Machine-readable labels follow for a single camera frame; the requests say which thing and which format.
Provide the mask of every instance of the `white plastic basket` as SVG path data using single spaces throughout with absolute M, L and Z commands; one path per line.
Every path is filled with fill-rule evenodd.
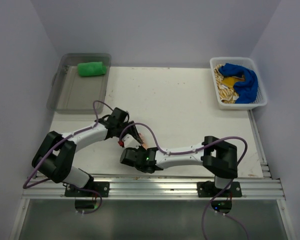
M 247 69 L 251 69 L 255 72 L 255 74 L 258 78 L 258 91 L 256 93 L 256 99 L 254 102 L 247 103 L 247 104 L 228 104 L 228 103 L 223 103 L 220 100 L 216 76 L 214 73 L 214 68 L 216 67 L 216 65 L 224 65 L 224 64 L 240 65 Z M 211 72 L 212 72 L 212 76 L 213 76 L 213 83 L 214 83 L 216 98 L 218 100 L 220 109 L 222 109 L 222 110 L 250 110 L 250 109 L 254 109 L 256 107 L 264 106 L 267 104 L 268 100 L 267 100 L 264 85 L 260 78 L 260 74 L 258 72 L 258 69 L 257 69 L 254 61 L 252 61 L 250 58 L 248 58 L 248 57 L 214 57 L 214 58 L 210 59 L 210 67 L 211 67 Z

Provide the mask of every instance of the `clear plastic tray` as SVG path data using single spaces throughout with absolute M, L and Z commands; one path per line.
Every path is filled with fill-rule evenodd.
M 103 62 L 106 74 L 81 77 L 78 75 L 79 63 Z M 93 101 L 104 101 L 107 91 L 111 56 L 105 53 L 69 53 L 62 57 L 58 70 L 52 80 L 52 88 L 47 108 L 60 114 L 93 114 Z M 97 113 L 103 104 L 95 105 Z

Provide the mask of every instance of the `white wall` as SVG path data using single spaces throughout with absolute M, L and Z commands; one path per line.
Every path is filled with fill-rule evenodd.
M 300 239 L 300 0 L 281 1 L 251 57 L 268 95 L 256 123 Z
M 113 66 L 205 67 L 246 56 L 280 0 L 31 0 L 59 56 L 106 52 Z
M 0 0 L 0 240 L 9 237 L 22 184 L 50 119 L 58 57 L 29 0 Z

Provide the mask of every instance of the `green cloth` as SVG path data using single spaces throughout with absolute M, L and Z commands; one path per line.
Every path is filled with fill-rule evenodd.
M 100 76 L 107 72 L 107 68 L 102 61 L 79 63 L 77 65 L 77 70 L 81 77 Z

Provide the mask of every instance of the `blue cloth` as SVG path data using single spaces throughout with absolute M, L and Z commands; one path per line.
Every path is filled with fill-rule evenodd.
M 256 100 L 258 91 L 258 79 L 254 71 L 243 66 L 226 63 L 219 68 L 224 77 L 239 77 L 244 75 L 245 81 L 238 81 L 234 84 L 234 90 L 239 94 L 236 104 L 249 104 Z

